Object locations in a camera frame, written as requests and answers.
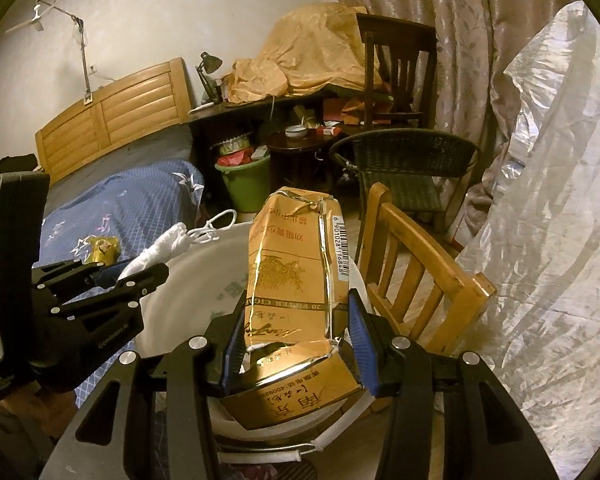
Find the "wooden headboard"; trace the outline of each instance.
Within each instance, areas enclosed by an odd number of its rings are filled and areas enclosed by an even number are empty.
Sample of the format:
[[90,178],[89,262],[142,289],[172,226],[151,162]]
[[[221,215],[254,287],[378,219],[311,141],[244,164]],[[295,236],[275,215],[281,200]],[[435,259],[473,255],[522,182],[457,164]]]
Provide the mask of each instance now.
[[189,110],[184,62],[177,57],[96,90],[89,105],[68,107],[36,132],[38,160],[53,184],[133,140],[186,123]]

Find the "person's hand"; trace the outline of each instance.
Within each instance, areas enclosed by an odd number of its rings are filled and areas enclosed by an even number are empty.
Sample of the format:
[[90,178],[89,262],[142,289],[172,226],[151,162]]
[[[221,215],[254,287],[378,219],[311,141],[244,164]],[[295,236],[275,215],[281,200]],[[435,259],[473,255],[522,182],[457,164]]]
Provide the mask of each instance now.
[[30,383],[0,400],[0,409],[35,421],[48,436],[60,438],[74,417],[75,392],[55,394]]

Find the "yellow plastic sheet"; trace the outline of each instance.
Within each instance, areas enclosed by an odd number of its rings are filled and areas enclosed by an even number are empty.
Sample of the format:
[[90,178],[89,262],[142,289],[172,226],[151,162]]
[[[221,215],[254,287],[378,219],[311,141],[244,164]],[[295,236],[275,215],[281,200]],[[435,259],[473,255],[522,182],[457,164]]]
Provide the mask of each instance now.
[[[365,49],[356,13],[364,7],[311,4],[278,20],[260,54],[237,59],[224,77],[229,101],[249,103],[272,95],[306,95],[327,84],[365,86]],[[377,70],[374,84],[381,85]]]

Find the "gold cardboard box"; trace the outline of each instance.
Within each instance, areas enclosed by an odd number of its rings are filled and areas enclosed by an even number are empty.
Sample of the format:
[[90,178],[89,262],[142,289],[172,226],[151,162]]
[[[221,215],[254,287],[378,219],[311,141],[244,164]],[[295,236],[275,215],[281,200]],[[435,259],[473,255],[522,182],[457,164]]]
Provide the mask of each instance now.
[[289,187],[270,195],[249,236],[247,348],[334,339],[347,325],[348,291],[338,201]]
[[281,348],[247,370],[254,389],[221,399],[247,430],[293,420],[360,389],[338,348],[326,340]]

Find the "white bucket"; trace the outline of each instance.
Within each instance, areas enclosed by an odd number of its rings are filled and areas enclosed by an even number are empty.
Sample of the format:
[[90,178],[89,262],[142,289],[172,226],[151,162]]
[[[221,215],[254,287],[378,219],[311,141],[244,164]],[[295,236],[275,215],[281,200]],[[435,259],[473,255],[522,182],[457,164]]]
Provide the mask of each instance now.
[[[189,250],[168,262],[164,285],[142,298],[144,330],[136,336],[142,357],[171,352],[183,341],[205,333],[213,317],[232,312],[247,282],[251,223],[219,232],[220,239]],[[371,312],[358,268],[349,260],[349,283]],[[245,430],[217,400],[208,400],[215,434],[236,440],[277,440],[300,434],[336,412],[344,401],[261,430]]]

